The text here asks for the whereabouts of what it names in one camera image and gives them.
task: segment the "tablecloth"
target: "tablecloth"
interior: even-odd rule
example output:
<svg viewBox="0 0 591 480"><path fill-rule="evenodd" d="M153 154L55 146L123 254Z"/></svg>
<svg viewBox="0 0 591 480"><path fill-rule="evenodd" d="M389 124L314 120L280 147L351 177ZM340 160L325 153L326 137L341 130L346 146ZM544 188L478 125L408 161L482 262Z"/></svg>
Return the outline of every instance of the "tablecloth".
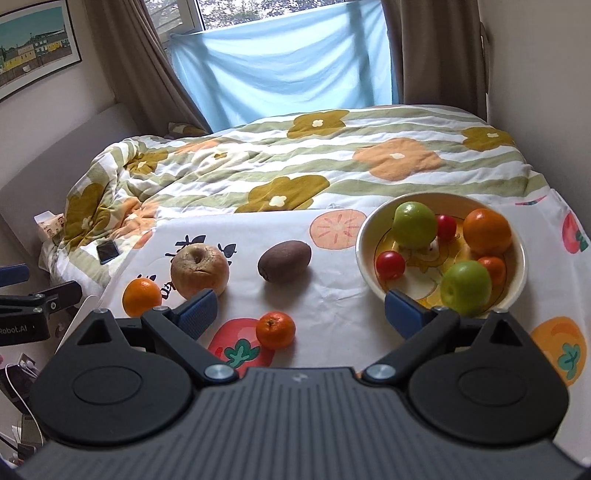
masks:
<svg viewBox="0 0 591 480"><path fill-rule="evenodd" d="M585 368L587 325L591 322L591 295L586 289L591 284L589 238L554 191L532 202L495 207L519 232L528 255L527 285L511 313L569 386L570 408L556 442L574 458L587 461L591 456L591 420L585 414L591 407L591 379ZM360 208L355 215L365 216L371 210ZM346 215L351 212L341 211ZM144 276L162 288L163 304L178 306L183 299L170 283L172 256L192 242L217 245L231 262L230 281L219 298L217 319L199 340L202 345L221 358L225 349L234 347L242 337L252 346L256 342L254 320L270 310L280 310L296 322L296 341L274 355L260 355L252 365L346 365L360 371L402 340L385 320L383 302L363 282L353 242L339 241L340 249L319 247L326 244L310 227L328 212L334 215L337 210L171 220L160 225L143 248L128 255L100 305L110 308L116 317L125 317L122 293L131 280ZM265 282L256 267L259 257L273 245L291 239L311 245L308 273L283 286Z"/></svg>

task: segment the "floral comforter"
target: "floral comforter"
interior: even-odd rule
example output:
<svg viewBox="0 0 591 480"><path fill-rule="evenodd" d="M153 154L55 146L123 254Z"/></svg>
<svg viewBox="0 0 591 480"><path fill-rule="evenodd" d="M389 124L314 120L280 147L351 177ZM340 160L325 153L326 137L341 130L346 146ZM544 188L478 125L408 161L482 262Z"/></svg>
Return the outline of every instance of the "floral comforter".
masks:
<svg viewBox="0 0 591 480"><path fill-rule="evenodd" d="M55 283L76 280L85 295L101 295L127 253L171 218L373 207L428 190L504 203L549 188L509 134L441 106L287 115L180 140L134 137L106 148L74 185L64 231L46 242L41 262ZM121 255L100 265L96 246L105 239Z"/></svg>

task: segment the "brown curtain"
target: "brown curtain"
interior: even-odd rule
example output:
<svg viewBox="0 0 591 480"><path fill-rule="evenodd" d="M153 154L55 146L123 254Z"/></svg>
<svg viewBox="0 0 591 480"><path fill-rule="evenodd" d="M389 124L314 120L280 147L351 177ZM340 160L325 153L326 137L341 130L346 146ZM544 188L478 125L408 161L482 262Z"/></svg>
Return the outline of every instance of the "brown curtain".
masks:
<svg viewBox="0 0 591 480"><path fill-rule="evenodd" d="M401 103L450 105L486 119L477 0L382 0Z"/></svg>
<svg viewBox="0 0 591 480"><path fill-rule="evenodd" d="M118 102L146 134L163 136L168 123L210 132L181 85L142 0L85 0L93 39Z"/></svg>

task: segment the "metal screw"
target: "metal screw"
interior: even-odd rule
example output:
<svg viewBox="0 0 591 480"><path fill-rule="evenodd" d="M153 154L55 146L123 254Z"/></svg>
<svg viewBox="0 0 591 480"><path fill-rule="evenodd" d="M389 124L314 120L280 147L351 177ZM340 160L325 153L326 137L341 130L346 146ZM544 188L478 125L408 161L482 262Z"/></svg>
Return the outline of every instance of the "metal screw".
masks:
<svg viewBox="0 0 591 480"><path fill-rule="evenodd" d="M230 365L215 364L205 369L205 376L212 380L227 380L234 375L234 369Z"/></svg>
<svg viewBox="0 0 591 480"><path fill-rule="evenodd" d="M373 380L388 380L396 375L396 369L392 365L375 364L367 367L365 373Z"/></svg>

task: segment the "blue gripper pad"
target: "blue gripper pad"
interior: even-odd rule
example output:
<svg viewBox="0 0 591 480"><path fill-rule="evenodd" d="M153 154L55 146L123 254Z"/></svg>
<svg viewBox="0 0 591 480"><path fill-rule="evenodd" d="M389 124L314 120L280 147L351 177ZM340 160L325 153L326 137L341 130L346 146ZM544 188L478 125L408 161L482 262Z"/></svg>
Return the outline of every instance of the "blue gripper pad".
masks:
<svg viewBox="0 0 591 480"><path fill-rule="evenodd" d="M22 283L29 279L29 267L25 264L0 268L0 287Z"/></svg>
<svg viewBox="0 0 591 480"><path fill-rule="evenodd" d="M435 313L423 307L399 290L390 290L384 300L386 319L406 340L417 333L435 317Z"/></svg>
<svg viewBox="0 0 591 480"><path fill-rule="evenodd" d="M213 290L202 290L175 308L169 319L184 333L197 340L217 317L217 297Z"/></svg>

